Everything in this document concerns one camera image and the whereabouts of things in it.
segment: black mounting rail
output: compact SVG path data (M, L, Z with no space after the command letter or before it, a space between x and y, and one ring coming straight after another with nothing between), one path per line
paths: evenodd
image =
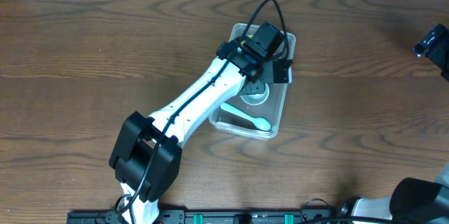
M161 210L155 224L298 224L314 218L330 217L330 207L307 208L293 211L184 211ZM113 210L72 212L67 214L67 224L128 224Z

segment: wooden table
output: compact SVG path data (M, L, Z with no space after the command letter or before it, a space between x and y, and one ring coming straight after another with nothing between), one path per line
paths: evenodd
M0 0L0 222L64 223L121 194L123 120L170 102L261 0ZM297 208L383 197L449 160L449 83L410 50L449 0L279 0L297 37L281 127L264 142L204 122L165 204ZM260 14L279 25L272 5Z

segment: plastic spoon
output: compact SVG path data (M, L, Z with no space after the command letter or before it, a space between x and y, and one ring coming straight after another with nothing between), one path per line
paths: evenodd
M272 125L266 119L262 117L259 118L251 117L228 103L221 104L220 108L226 112L230 112L234 115L237 115L239 117L247 119L248 121L251 121L254 124L254 126L260 130L268 131L272 128Z

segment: black bracket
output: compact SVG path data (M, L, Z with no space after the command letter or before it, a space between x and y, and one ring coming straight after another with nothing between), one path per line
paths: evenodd
M159 139L161 135L160 130L153 126L153 121L153 118L145 118L138 112L130 115L121 127L109 159L109 166L115 170L115 178L133 190L137 190L153 154L153 149L145 141ZM176 179L182 154L182 148L177 142L175 136L163 136L139 194L142 202L156 201Z
M418 57L423 55L441 69L441 76L449 81L449 31L438 24L413 47Z
M238 95L263 94L265 92L265 84L288 84L290 83L289 68L292 60L282 58L279 60L264 62L263 73L255 82L247 82L239 91Z
M284 36L277 28L264 22L253 37L237 37L224 42L217 50L218 58L228 59L240 69L240 74L255 83L264 71L262 64L273 59Z

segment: robotic arm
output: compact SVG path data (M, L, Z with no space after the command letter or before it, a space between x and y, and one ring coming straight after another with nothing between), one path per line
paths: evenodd
M264 63L273 58L285 40L281 31L265 22L251 38L243 35L225 42L206 72L173 102L147 118L134 112L125 120L109 165L126 198L135 193L140 198L130 200L131 212L123 212L129 223L152 223L156 219L157 199L176 179L182 148L189 137L214 109L237 95L247 81L259 79ZM146 144L149 140L156 143L154 149Z

